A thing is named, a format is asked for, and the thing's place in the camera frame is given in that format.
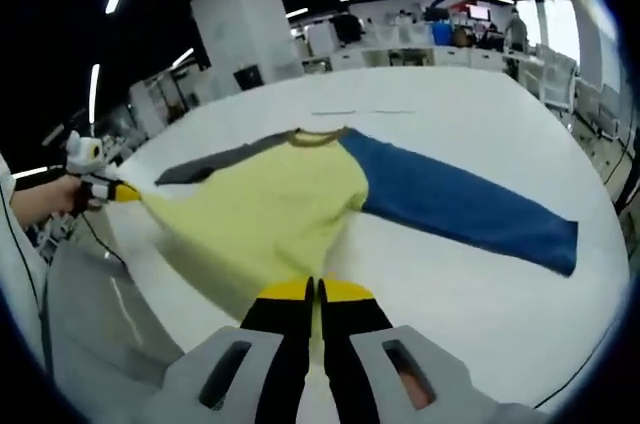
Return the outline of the person's left hand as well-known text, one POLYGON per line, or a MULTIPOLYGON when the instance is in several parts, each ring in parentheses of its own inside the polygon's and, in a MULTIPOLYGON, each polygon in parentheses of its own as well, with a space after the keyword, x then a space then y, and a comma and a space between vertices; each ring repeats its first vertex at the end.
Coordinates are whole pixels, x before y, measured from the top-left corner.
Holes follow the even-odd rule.
POLYGON ((20 226, 25 229, 52 214, 71 212, 80 187, 79 178, 65 175, 30 189, 15 191, 10 207, 20 226))

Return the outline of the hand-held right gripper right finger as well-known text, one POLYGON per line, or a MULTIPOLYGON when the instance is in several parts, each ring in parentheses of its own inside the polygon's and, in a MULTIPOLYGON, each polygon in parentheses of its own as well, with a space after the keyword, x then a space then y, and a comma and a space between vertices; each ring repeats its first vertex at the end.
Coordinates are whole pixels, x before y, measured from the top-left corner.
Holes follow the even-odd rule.
POLYGON ((324 369, 342 423, 546 423, 547 414, 478 390, 463 361, 395 327, 361 285, 318 285, 324 369))

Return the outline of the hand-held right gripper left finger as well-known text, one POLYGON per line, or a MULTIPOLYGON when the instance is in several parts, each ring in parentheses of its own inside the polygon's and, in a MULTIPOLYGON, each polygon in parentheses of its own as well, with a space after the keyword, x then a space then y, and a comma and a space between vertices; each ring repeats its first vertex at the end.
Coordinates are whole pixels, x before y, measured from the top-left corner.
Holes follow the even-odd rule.
POLYGON ((293 423, 310 367, 314 281, 264 289, 241 324, 173 363, 137 423, 293 423))

